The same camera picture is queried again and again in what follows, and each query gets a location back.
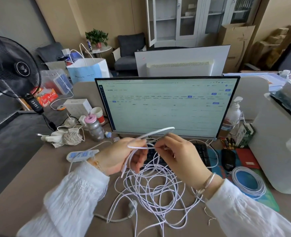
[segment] monitor screen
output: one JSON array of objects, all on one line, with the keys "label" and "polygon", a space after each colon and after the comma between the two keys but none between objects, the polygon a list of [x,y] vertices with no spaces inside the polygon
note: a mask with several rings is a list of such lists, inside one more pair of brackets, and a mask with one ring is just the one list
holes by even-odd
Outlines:
[{"label": "monitor screen", "polygon": [[113,131],[145,134],[165,127],[216,138],[239,76],[97,78]]}]

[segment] monitor bezel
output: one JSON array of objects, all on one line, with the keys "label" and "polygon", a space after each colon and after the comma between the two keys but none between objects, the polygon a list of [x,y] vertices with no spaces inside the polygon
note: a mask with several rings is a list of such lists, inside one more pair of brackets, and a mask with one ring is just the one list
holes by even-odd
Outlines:
[{"label": "monitor bezel", "polygon": [[[241,76],[239,75],[236,75],[236,76],[174,76],[174,77],[113,77],[111,78],[111,80],[150,80],[150,79],[236,79],[236,84],[234,86],[234,89],[232,91],[232,95],[230,97],[230,100],[229,100],[229,103],[227,105],[227,108],[226,108],[226,111],[224,112],[224,115],[223,115],[223,118],[222,118],[222,121],[221,123],[223,123],[224,119],[225,119],[225,116],[227,115],[227,112],[228,112],[228,109],[230,107],[230,104],[232,102],[232,99],[233,99],[233,96],[236,92],[236,88],[239,84],[239,81],[240,81],[240,78]],[[109,116],[109,113],[108,113],[108,108],[106,107],[105,103],[104,103],[104,99],[101,95],[101,92],[100,92],[100,88],[99,88],[99,85],[98,85],[98,81],[99,80],[105,80],[106,78],[95,78],[95,83],[96,83],[96,86],[97,86],[97,89],[98,89],[98,92],[99,92],[99,95],[100,95],[100,98],[101,98],[101,101],[103,102],[103,105],[104,105],[104,109],[107,113],[107,116]],[[114,133],[117,133],[117,134],[121,134],[121,135],[143,135],[145,133],[135,133],[135,132],[121,132],[121,131],[115,131],[112,127],[112,124],[109,120],[109,125],[111,127],[111,130],[112,132]],[[181,135],[181,137],[183,138],[199,138],[199,139],[209,139],[209,140],[214,140],[214,139],[217,139],[218,136],[219,136],[219,132],[221,130],[221,126],[219,126],[219,129],[218,129],[218,132],[217,132],[217,135],[215,137],[205,137],[205,136],[187,136],[187,135]]]}]

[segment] white shirt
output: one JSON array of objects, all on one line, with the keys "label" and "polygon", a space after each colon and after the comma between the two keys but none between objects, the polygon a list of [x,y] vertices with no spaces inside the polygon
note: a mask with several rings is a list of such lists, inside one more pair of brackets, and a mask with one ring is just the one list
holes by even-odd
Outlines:
[{"label": "white shirt", "polygon": [[[17,233],[19,237],[84,237],[109,177],[83,162],[49,191],[43,208]],[[228,237],[291,236],[291,223],[225,180],[206,202]]]}]

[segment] monitor vent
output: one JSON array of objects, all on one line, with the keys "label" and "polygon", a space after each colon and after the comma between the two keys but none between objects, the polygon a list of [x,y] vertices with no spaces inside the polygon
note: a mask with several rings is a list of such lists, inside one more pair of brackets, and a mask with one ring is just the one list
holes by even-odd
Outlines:
[{"label": "monitor vent", "polygon": [[164,68],[164,67],[192,67],[192,66],[209,66],[209,61],[205,62],[178,62],[178,63],[164,63],[164,64],[151,64],[149,68]]}]

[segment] fan center logo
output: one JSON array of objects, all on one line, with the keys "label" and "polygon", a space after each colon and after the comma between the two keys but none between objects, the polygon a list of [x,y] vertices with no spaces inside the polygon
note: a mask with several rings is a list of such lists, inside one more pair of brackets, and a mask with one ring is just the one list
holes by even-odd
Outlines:
[{"label": "fan center logo", "polygon": [[22,76],[29,76],[30,75],[29,66],[24,62],[18,62],[16,64],[16,70],[17,70],[18,74],[20,74]]}]

